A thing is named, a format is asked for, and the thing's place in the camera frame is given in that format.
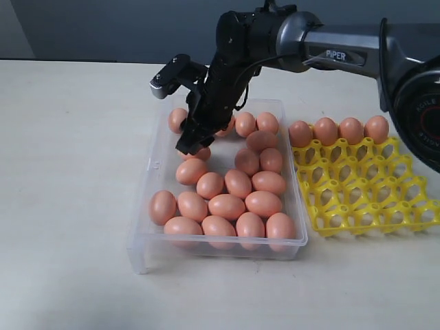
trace plastic bin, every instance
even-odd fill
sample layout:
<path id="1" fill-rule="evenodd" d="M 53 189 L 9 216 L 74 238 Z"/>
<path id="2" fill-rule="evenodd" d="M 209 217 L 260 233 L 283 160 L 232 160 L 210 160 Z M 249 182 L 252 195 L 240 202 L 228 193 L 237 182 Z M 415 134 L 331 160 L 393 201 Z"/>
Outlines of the plastic bin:
<path id="1" fill-rule="evenodd" d="M 138 274 L 148 273 L 155 267 L 157 260 L 172 258 L 182 259 L 185 256 L 229 256 L 245 257 L 251 259 L 294 259 L 299 247 L 307 244 L 307 230 L 305 225 L 305 208 L 300 198 L 298 181 L 294 174 L 294 160 L 289 144 L 285 111 L 281 101 L 277 100 L 251 100 L 247 101 L 245 108 L 254 116 L 269 111 L 273 113 L 280 123 L 278 133 L 278 149 L 284 155 L 282 176 L 287 182 L 287 190 L 282 196 L 283 212 L 289 215 L 296 225 L 295 239 L 266 239 L 245 237 L 215 237 L 215 236 L 190 236 L 166 235 L 163 227 L 155 225 L 148 214 L 148 204 L 151 197 L 158 190 L 166 189 L 175 194 L 185 190 L 195 190 L 195 187 L 182 186 L 175 179 L 177 167 L 182 163 L 181 157 L 175 149 L 178 135 L 168 129 L 167 118 L 175 107 L 187 109 L 184 96 L 170 97 L 162 101 L 165 109 L 157 112 L 157 125 L 155 141 L 153 141 L 150 156 L 145 164 L 145 174 L 141 182 L 139 199 L 136 206 L 135 218 L 132 221 L 131 231 L 127 243 L 130 262 L 133 270 Z M 234 158 L 237 151 L 245 148 L 245 139 L 235 132 L 227 137 L 217 138 L 211 145 L 212 156 L 208 160 L 210 171 L 222 175 L 234 168 Z M 174 246 L 171 240 L 198 241 L 197 247 L 183 250 Z M 230 250 L 216 250 L 209 242 L 233 242 Z M 253 251 L 245 250 L 240 243 L 253 243 L 260 246 Z M 270 244 L 285 245 L 283 252 L 274 252 Z"/>

